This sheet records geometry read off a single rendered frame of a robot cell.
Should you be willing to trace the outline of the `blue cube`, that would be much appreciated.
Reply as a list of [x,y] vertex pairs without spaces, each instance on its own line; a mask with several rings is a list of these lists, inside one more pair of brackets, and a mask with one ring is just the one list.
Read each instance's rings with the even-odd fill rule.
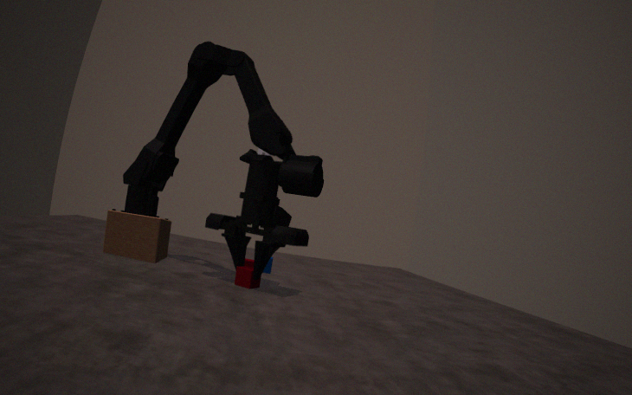
[[266,265],[266,266],[265,266],[265,268],[264,268],[263,273],[270,274],[270,272],[271,272],[271,268],[272,268],[272,262],[273,262],[273,257],[271,257],[271,258],[269,259],[269,261],[268,261],[267,265]]

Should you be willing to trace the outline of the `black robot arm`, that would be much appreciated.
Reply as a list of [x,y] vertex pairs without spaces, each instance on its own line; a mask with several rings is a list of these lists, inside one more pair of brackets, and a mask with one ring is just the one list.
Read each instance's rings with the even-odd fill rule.
[[212,42],[198,44],[190,57],[187,79],[155,139],[145,145],[135,162],[124,172],[128,185],[126,207],[121,212],[155,217],[158,191],[173,177],[179,159],[175,147],[207,87],[222,75],[234,75],[249,114],[248,129],[255,146],[277,156],[259,155],[250,149],[240,157],[249,164],[246,187],[317,198],[322,191],[323,159],[296,155],[292,135],[272,108],[255,64],[243,51]]

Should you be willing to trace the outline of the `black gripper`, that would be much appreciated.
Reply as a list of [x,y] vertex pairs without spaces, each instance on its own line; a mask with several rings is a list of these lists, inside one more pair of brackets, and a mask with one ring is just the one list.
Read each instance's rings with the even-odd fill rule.
[[[246,250],[251,237],[246,232],[263,236],[262,241],[255,241],[254,280],[262,275],[265,266],[274,252],[286,244],[307,247],[309,235],[306,230],[273,224],[274,207],[280,203],[277,192],[259,188],[245,187],[241,192],[242,215],[232,217],[210,213],[206,218],[205,228],[224,230],[233,263],[236,267],[244,266]],[[252,224],[248,227],[247,224]],[[259,230],[259,226],[264,230]]]

